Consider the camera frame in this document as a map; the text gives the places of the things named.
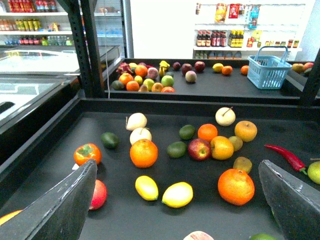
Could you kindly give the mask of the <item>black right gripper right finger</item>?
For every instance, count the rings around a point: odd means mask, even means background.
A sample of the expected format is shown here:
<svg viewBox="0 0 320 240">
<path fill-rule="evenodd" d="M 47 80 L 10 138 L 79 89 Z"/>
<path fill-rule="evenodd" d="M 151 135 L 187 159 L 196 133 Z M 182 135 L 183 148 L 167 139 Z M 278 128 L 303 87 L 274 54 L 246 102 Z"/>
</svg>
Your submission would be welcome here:
<svg viewBox="0 0 320 240">
<path fill-rule="evenodd" d="M 268 159 L 258 166 L 268 205 L 286 240 L 320 238 L 320 191 Z"/>
</svg>

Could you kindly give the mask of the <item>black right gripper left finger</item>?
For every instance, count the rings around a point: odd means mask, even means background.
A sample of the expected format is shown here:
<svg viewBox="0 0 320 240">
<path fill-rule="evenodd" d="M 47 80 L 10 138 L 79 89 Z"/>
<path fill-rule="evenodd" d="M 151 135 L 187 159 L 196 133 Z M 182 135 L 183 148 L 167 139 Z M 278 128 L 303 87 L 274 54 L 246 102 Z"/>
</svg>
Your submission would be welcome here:
<svg viewBox="0 0 320 240">
<path fill-rule="evenodd" d="M 89 160 L 0 226 L 2 240 L 79 239 L 97 179 Z"/>
</svg>

